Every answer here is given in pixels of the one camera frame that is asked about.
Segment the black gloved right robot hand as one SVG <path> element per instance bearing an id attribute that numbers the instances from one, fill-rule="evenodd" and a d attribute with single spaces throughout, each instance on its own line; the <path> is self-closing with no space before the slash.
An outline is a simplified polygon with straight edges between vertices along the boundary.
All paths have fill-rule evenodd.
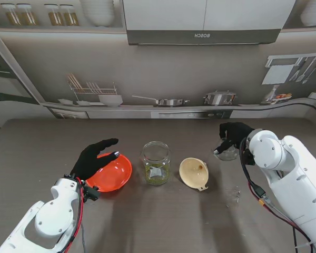
<path id="1" fill-rule="evenodd" d="M 219 126 L 219 136 L 224 141 L 214 150 L 214 154 L 221 154 L 231 146 L 239 146 L 254 129 L 242 122 L 227 122 Z"/>

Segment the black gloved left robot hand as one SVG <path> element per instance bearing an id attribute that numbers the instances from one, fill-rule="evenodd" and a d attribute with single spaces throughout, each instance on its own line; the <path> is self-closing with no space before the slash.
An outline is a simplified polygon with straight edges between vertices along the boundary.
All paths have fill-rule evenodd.
<path id="1" fill-rule="evenodd" d="M 105 167 L 119 157 L 120 153 L 118 151 L 112 152 L 101 158 L 97 157 L 101 151 L 116 145 L 118 141 L 119 140 L 117 138 L 111 138 L 87 146 L 81 152 L 77 162 L 70 172 L 70 175 L 74 175 L 81 180 L 91 178 L 99 171 L 99 169 Z"/>

